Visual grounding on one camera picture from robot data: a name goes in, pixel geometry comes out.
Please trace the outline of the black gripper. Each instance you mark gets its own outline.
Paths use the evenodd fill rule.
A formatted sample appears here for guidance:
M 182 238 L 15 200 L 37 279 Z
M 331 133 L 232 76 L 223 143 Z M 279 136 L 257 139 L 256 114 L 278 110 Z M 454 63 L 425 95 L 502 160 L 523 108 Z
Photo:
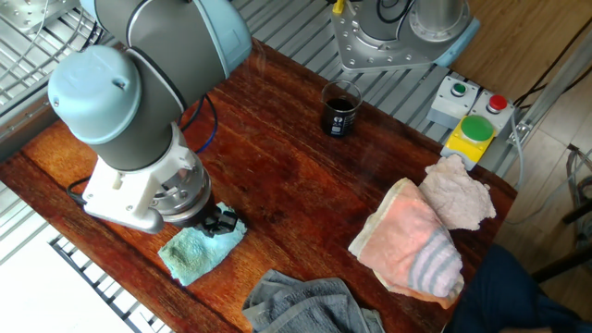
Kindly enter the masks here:
M 204 223 L 208 217 L 214 215 L 216 209 L 215 199 L 210 198 L 201 206 L 195 205 L 190 210 L 183 212 L 180 221 L 176 222 L 175 225 L 180 228 L 192 228 L 199 225 L 199 230 L 206 237 L 214 237 L 216 234 L 233 232 L 239 221 L 238 216 L 234 212 L 216 212 L 214 225 Z

